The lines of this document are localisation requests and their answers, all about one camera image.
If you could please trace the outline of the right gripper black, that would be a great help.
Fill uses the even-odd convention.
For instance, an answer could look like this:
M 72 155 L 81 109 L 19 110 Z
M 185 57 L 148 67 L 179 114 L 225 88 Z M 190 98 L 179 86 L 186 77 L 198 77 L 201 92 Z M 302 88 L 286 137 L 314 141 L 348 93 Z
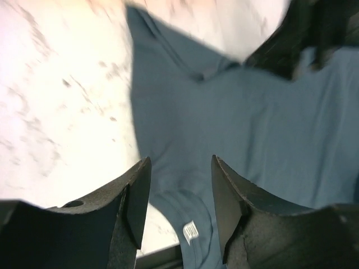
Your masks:
M 339 48 L 357 46 L 358 1 L 291 1 L 280 26 L 246 65 L 294 80 L 305 49 L 315 50 L 311 68 L 317 71 Z

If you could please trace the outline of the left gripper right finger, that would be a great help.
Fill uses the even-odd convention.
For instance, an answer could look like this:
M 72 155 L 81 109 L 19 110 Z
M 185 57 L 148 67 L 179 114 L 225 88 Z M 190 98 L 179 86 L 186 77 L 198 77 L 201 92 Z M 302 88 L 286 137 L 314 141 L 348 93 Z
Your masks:
M 314 210 L 281 199 L 211 160 L 222 260 L 228 268 L 357 268 L 358 206 Z

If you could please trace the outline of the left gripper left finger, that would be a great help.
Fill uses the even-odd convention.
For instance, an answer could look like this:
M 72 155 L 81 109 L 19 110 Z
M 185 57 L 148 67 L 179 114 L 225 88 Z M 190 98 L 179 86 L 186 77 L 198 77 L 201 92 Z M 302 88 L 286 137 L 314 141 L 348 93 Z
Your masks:
M 145 158 L 63 207 L 2 201 L 1 267 L 134 268 L 150 181 L 151 161 Z

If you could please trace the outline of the blue-grey t-shirt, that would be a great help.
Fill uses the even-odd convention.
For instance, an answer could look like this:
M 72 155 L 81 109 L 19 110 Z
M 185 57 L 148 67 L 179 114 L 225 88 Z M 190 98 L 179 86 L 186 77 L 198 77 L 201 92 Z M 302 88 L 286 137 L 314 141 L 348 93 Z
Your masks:
M 132 114 L 152 161 L 150 203 L 171 223 L 184 268 L 222 268 L 210 162 L 302 206 L 353 203 L 358 182 L 358 50 L 287 82 L 230 62 L 127 7 Z

